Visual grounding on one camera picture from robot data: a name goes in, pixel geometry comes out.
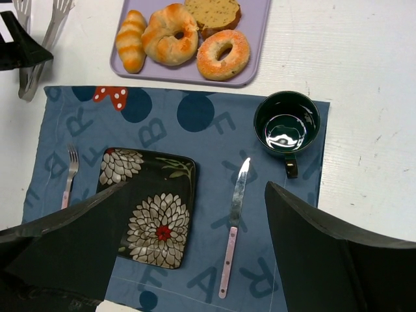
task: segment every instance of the knife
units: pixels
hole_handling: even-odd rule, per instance
[[[224,299],[227,296],[229,275],[231,273],[231,264],[233,262],[233,255],[235,249],[235,242],[237,240],[237,231],[240,222],[242,198],[244,197],[244,190],[246,188],[247,173],[250,167],[250,158],[248,157],[244,164],[242,164],[239,177],[235,183],[233,201],[231,202],[231,212],[229,214],[229,229],[228,244],[226,251],[226,258],[224,260],[224,267],[222,269],[221,284],[219,297]]]

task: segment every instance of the plate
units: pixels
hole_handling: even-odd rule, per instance
[[[263,38],[267,24],[268,12],[271,0],[239,0],[241,7],[241,19],[236,30],[241,31],[247,37],[250,44],[251,55],[245,69],[238,75],[227,81],[210,81],[205,79],[196,67],[196,55],[186,63],[179,66],[163,66],[154,62],[151,58],[146,57],[142,70],[137,74],[127,73],[118,56],[115,46],[115,37],[120,30],[121,24],[130,10],[140,11],[147,22],[150,16],[157,10],[161,10],[175,1],[172,0],[154,0],[154,1],[136,1],[125,0],[120,20],[117,26],[114,26],[114,41],[110,56],[110,66],[114,73],[120,77],[133,79],[150,79],[173,81],[177,83],[192,83],[211,86],[242,87],[247,85],[256,75],[260,63],[261,50],[263,48]]]
[[[127,148],[103,154],[97,192],[136,176],[141,188],[131,208],[118,255],[179,268],[190,231],[196,164],[187,157]]]

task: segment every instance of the pound cake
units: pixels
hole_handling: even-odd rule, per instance
[[[241,19],[236,0],[185,0],[185,6],[194,16],[204,40],[218,31],[234,29]]]

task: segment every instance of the black object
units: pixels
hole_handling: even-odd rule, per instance
[[[286,170],[286,176],[289,179],[298,177],[298,163],[296,162],[296,158],[292,156],[286,156],[285,170]]]
[[[344,222],[271,182],[265,199],[289,312],[416,311],[416,243]]]
[[[5,42],[0,33],[0,70],[33,67],[53,59],[52,53],[44,49],[27,34],[12,11],[0,12],[13,42]]]
[[[136,202],[131,203],[128,218],[130,222],[126,225],[120,241],[119,256],[163,268],[176,269],[181,266],[186,254],[192,223],[196,174],[196,163],[188,157],[129,148],[108,148],[104,152],[97,192],[117,183],[118,179],[129,181],[135,177],[141,181]],[[160,223],[157,225],[154,219],[146,217],[151,213],[149,210],[151,202],[158,206],[159,214],[156,217]],[[179,202],[179,208],[186,208],[178,210],[176,217],[183,218],[184,222],[176,226],[176,222],[171,217],[178,208],[176,203]],[[164,226],[163,216],[165,215],[168,220]],[[151,240],[149,235],[155,232],[158,235],[157,242],[164,240],[164,242],[171,243],[166,249],[168,253],[162,252],[159,248],[148,249],[145,243]],[[147,252],[139,257],[139,250]]]
[[[95,311],[104,300],[137,180],[0,231],[0,311]]]

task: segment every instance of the black square plate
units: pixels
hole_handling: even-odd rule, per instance
[[[97,192],[138,175],[138,200],[120,242],[119,255],[163,268],[179,268],[190,231],[196,164],[192,159],[126,148],[109,148]]]

